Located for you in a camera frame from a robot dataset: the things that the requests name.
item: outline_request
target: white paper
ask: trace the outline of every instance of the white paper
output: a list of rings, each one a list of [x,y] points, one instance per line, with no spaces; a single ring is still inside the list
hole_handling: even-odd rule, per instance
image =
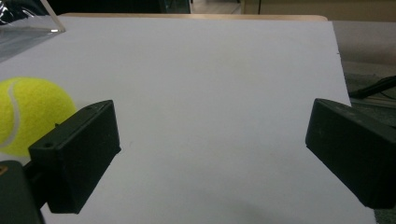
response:
[[[375,223],[304,143],[315,98],[349,104],[330,22],[60,19],[2,77],[113,99],[122,152],[48,223]]]

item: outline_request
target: floor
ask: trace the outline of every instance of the floor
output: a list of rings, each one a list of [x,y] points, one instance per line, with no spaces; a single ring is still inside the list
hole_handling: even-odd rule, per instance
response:
[[[234,0],[194,0],[194,3],[191,4],[191,13],[241,14],[241,6]],[[360,23],[352,24],[352,26],[355,25],[364,26],[364,24]],[[344,25],[342,22],[338,22],[335,26],[335,32],[338,35],[338,33],[340,33],[340,29],[350,29],[348,27],[351,27],[351,24],[346,23],[346,25]],[[373,41],[370,36],[367,35],[366,37],[368,40]],[[342,35],[337,36],[337,40],[341,40],[341,43],[339,43],[341,45],[344,44],[343,40],[345,39],[346,38]],[[348,91],[358,90],[375,84],[377,81],[384,78],[384,75],[385,77],[396,76],[396,66],[384,66],[384,68],[381,68],[381,65],[376,65],[374,73],[371,73],[372,66],[365,66],[364,64],[350,64],[349,62],[343,62],[343,67],[346,69],[345,78]],[[384,93],[388,97],[382,94],[376,94],[364,101],[351,100],[352,107],[380,122],[396,126],[396,101],[389,99],[396,98],[396,90],[390,89],[388,91],[384,91]],[[396,223],[396,209],[375,210],[375,218],[378,224]]]

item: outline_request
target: tennis ball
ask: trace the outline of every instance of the tennis ball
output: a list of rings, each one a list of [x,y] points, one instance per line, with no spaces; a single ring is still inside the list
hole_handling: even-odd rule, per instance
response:
[[[28,147],[76,112],[58,85],[42,78],[0,82],[0,152],[28,156]]]

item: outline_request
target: white table surface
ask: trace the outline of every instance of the white table surface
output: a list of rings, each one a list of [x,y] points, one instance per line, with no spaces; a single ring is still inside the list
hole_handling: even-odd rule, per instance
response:
[[[60,19],[1,78],[113,99],[122,152],[47,223],[375,223],[304,143],[315,98],[349,104],[330,22]]]

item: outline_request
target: yellow tennis ball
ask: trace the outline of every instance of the yellow tennis ball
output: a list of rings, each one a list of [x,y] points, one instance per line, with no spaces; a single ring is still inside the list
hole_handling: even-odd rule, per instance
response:
[[[0,82],[0,152],[28,156],[28,147],[76,112],[58,85],[42,78]]]

